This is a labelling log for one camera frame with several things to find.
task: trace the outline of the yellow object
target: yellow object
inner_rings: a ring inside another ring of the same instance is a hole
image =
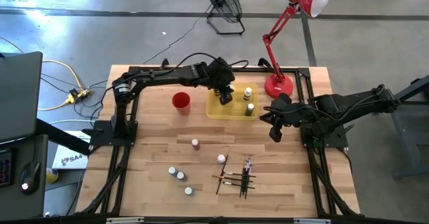
[[[46,168],[46,182],[52,184],[58,179],[58,171]]]
[[[10,42],[9,40],[7,40],[7,39],[5,39],[5,38],[3,38],[1,36],[0,36],[0,39],[5,40],[6,42],[8,42],[9,44],[11,44],[12,46],[15,46],[22,54],[24,54],[24,51],[21,50],[21,48],[19,48],[18,46],[16,46],[14,43]],[[74,72],[74,70],[71,67],[69,67],[69,65],[67,65],[66,63],[63,63],[63,62],[61,62],[59,60],[42,60],[42,62],[53,62],[53,63],[57,63],[57,64],[60,64],[60,65],[63,65],[65,67],[67,67],[70,70],[70,72],[73,74],[74,79],[76,80],[76,83],[79,86],[80,90],[79,90],[79,94],[78,94],[77,98],[74,98],[71,94],[69,94],[68,98],[65,100],[65,102],[63,102],[63,104],[58,105],[56,107],[49,107],[49,108],[45,108],[45,109],[39,108],[38,110],[40,110],[40,111],[50,111],[50,110],[59,109],[60,107],[63,107],[65,105],[67,105],[67,104],[74,103],[75,101],[77,101],[77,99],[79,99],[81,97],[82,98],[86,97],[89,94],[89,90],[85,89],[84,87],[82,87],[82,84],[80,83],[78,76],[76,75],[76,73]]]
[[[208,100],[206,104],[207,117],[211,119],[226,119],[226,120],[239,120],[239,121],[253,121],[258,115],[258,98],[257,98],[257,85],[255,83],[241,83],[236,82],[233,84],[235,92],[231,93],[233,100],[226,104],[221,105],[219,97],[215,96],[213,90],[208,92]],[[244,100],[244,91],[247,87],[252,88],[252,95],[248,101]],[[246,108],[249,103],[253,103],[255,108],[252,115],[246,116]]]
[[[10,42],[9,40],[6,40],[5,38],[0,36],[0,39],[6,41],[7,43],[11,44],[12,46],[15,46],[15,48],[17,48],[22,54],[24,54],[24,52],[21,50],[21,48],[19,48],[18,46],[16,46],[14,43]]]
[[[74,73],[74,70],[73,70],[71,67],[69,67],[66,63],[63,63],[63,62],[58,61],[58,60],[42,60],[42,62],[53,62],[53,63],[61,64],[61,65],[65,66],[65,67],[67,67],[67,68],[70,70],[70,72],[72,72],[72,74],[73,74],[73,76],[74,76],[74,79],[76,80],[76,83],[78,84],[78,86],[79,86],[81,89],[83,89],[83,88],[84,88],[84,87],[82,87],[82,85],[80,84],[80,81],[79,81],[79,79],[78,79],[78,76],[76,75],[76,73]]]
[[[38,110],[40,110],[40,111],[50,111],[50,110],[55,110],[55,109],[59,109],[60,107],[65,106],[66,104],[68,104],[68,99],[67,99],[65,102],[63,102],[63,104],[58,105],[58,106],[56,106],[56,107],[50,107],[50,108],[47,108],[47,109],[38,109]]]

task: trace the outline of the computer mouse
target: computer mouse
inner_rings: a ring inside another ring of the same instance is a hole
[[[40,163],[33,161],[24,166],[19,184],[23,194],[33,194],[39,188]]]

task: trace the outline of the electric fan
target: electric fan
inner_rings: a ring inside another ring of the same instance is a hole
[[[241,23],[241,6],[239,0],[210,0],[213,7],[210,13],[207,16],[207,23],[220,35],[241,35],[244,33],[245,28]],[[243,31],[241,32],[227,32],[223,33],[218,31],[218,29],[210,22],[210,17],[213,15],[213,10],[217,10],[222,17],[229,23],[240,23]]]

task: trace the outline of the white bottle cap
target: white bottle cap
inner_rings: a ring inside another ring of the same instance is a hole
[[[168,172],[169,172],[170,174],[175,174],[175,173],[176,173],[176,168],[175,168],[175,167],[169,167],[169,168],[168,168]]]
[[[250,110],[250,111],[252,111],[254,108],[255,108],[255,105],[253,103],[249,103],[247,105],[247,109]]]
[[[183,180],[185,178],[185,174],[183,172],[179,172],[179,173],[177,173],[177,178],[179,180]]]
[[[223,164],[223,162],[225,162],[225,160],[226,160],[226,158],[225,158],[225,156],[224,156],[223,154],[219,154],[219,155],[217,156],[217,162],[218,162],[219,164]]]
[[[232,84],[229,84],[228,87],[232,90],[232,92],[235,92],[235,87]]]
[[[193,139],[192,146],[197,146],[197,145],[198,145],[198,139]]]
[[[244,91],[244,94],[245,94],[246,96],[249,96],[250,94],[252,94],[252,89],[251,89],[250,87],[247,87],[247,88],[246,88],[246,91]]]
[[[186,195],[192,195],[192,192],[193,192],[194,190],[192,189],[192,188],[190,188],[190,187],[186,187],[185,188],[185,194]]]

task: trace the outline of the lamp arm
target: lamp arm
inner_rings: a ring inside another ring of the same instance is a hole
[[[265,44],[265,47],[267,48],[269,59],[271,60],[271,64],[274,67],[275,72],[275,80],[278,82],[284,81],[284,75],[280,71],[280,67],[277,64],[277,61],[275,61],[274,53],[271,49],[271,43],[274,41],[275,37],[281,32],[283,27],[286,25],[288,20],[295,15],[297,12],[299,12],[299,7],[296,3],[289,4],[289,6],[286,7],[285,11],[282,13],[280,18],[275,23],[273,29],[269,32],[269,34],[263,35],[263,43]]]

